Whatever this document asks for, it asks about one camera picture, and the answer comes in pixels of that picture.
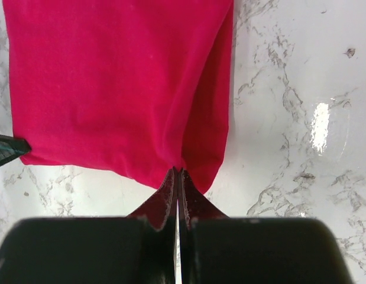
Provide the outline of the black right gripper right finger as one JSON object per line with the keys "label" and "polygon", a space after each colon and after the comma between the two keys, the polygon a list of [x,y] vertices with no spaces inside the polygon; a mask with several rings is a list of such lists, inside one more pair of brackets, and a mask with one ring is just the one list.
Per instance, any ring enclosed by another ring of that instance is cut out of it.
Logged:
{"label": "black right gripper right finger", "polygon": [[351,283],[330,229],[313,218],[231,218],[179,172],[183,283]]}

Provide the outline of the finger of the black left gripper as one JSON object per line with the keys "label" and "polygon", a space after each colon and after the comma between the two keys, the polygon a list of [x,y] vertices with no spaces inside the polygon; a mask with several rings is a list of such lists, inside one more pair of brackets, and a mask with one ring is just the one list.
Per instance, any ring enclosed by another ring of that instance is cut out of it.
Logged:
{"label": "finger of the black left gripper", "polygon": [[24,139],[0,134],[0,167],[30,151],[31,147]]}

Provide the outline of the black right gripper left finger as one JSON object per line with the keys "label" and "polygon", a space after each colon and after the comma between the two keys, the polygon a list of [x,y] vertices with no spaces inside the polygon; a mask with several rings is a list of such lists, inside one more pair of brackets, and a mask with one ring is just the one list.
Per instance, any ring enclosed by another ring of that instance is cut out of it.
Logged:
{"label": "black right gripper left finger", "polygon": [[17,222],[0,246],[0,283],[174,283],[177,175],[126,217]]}

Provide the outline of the crimson t shirt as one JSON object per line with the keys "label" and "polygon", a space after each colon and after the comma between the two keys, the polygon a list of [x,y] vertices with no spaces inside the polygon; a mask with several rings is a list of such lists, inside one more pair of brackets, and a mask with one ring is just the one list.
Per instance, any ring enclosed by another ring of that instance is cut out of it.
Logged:
{"label": "crimson t shirt", "polygon": [[33,165],[200,192],[223,162],[232,1],[4,1],[14,136]]}

